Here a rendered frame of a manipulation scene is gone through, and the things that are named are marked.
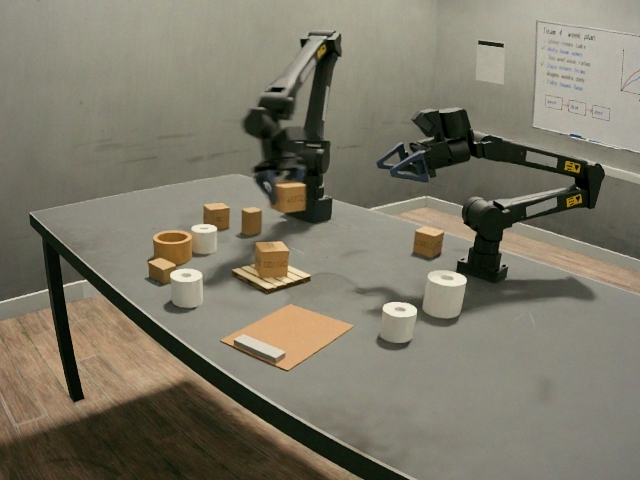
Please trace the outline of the brown rectangular block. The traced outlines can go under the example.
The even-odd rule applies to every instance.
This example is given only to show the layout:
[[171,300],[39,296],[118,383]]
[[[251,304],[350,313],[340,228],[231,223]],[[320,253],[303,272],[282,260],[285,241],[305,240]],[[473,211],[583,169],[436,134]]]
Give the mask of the brown rectangular block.
[[246,235],[261,233],[262,210],[257,208],[242,209],[241,232]]

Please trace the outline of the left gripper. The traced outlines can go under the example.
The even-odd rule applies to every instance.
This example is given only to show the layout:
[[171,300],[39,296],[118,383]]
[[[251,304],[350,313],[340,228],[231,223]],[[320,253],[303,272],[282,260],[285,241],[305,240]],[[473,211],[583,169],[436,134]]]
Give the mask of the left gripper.
[[[413,151],[413,154],[411,156],[409,156],[408,151],[405,151],[404,144],[400,142],[376,162],[377,168],[390,170],[391,177],[428,183],[428,175],[430,175],[430,178],[434,178],[436,177],[436,169],[444,168],[451,165],[451,161],[449,160],[451,159],[451,154],[450,157],[433,160],[431,148],[421,145],[417,142],[409,143],[409,146],[410,150]],[[385,162],[395,153],[399,153],[399,164],[383,164],[383,162]],[[433,162],[435,166],[433,165]],[[415,175],[398,173],[398,171],[412,172]]]

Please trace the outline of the tan flat board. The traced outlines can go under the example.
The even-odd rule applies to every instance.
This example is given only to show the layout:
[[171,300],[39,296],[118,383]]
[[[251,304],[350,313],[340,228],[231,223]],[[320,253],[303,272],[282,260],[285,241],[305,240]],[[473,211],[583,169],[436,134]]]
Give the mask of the tan flat board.
[[343,334],[337,320],[290,304],[220,341],[289,371]]

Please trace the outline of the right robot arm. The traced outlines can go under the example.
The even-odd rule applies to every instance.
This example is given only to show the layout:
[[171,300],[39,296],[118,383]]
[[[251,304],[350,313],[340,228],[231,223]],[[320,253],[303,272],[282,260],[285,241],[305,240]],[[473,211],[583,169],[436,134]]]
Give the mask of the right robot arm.
[[[330,204],[333,201],[333,197],[324,195],[323,173],[327,172],[330,163],[330,141],[324,140],[324,122],[334,66],[338,56],[342,56],[340,43],[341,34],[335,30],[310,29],[305,32],[300,37],[301,49],[280,75],[262,89],[254,108],[248,107],[239,122],[240,131],[257,140],[261,160],[299,158],[298,164],[302,167],[299,181],[302,185],[302,203],[309,206]],[[302,132],[300,126],[284,126],[279,129],[277,120],[288,120],[295,93],[314,65]]]

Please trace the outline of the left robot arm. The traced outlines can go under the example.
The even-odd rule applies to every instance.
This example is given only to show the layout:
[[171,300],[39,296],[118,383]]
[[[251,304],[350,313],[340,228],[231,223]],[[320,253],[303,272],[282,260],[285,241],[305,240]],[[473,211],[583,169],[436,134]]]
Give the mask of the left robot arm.
[[469,254],[458,259],[460,268],[498,279],[508,271],[508,265],[501,262],[499,251],[504,229],[517,222],[561,211],[595,208],[605,177],[599,163],[482,132],[473,133],[467,111],[457,107],[417,111],[411,120],[430,137],[416,142],[431,148],[433,160],[451,154],[452,166],[468,162],[471,155],[575,178],[572,186],[517,198],[489,203],[479,197],[468,199],[462,208],[462,219],[466,221],[463,224],[478,234]]

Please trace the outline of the tan cardboard carton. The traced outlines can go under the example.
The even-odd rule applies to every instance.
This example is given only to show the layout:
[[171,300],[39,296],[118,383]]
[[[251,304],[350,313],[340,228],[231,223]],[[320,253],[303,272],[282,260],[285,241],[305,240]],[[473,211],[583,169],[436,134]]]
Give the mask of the tan cardboard carton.
[[288,259],[283,242],[255,243],[255,269],[260,278],[288,277]]
[[441,253],[444,232],[429,227],[415,230],[413,252],[434,257]]
[[203,225],[212,225],[219,229],[229,228],[230,208],[223,203],[204,205]]
[[273,205],[266,207],[277,212],[286,213],[301,211],[302,206],[302,185],[292,181],[272,182]]

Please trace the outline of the small square wooden pallet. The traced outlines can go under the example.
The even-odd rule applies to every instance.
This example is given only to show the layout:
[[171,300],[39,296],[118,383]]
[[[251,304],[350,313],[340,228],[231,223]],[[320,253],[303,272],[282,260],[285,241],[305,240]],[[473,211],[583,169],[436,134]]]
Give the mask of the small square wooden pallet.
[[[311,275],[301,272],[288,266],[288,277],[260,278],[255,270],[255,264],[232,270],[232,276],[246,282],[247,284],[263,291],[266,294],[275,292],[277,289],[289,288],[300,282],[311,281]],[[297,277],[299,276],[299,278]],[[289,278],[289,279],[288,279]]]

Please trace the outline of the tan cardboard cube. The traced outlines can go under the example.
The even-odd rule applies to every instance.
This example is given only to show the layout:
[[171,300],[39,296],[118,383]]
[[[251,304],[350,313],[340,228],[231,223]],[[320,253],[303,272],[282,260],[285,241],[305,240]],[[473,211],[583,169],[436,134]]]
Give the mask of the tan cardboard cube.
[[162,258],[148,262],[149,277],[167,284],[171,282],[171,273],[177,270],[175,264],[170,263]]

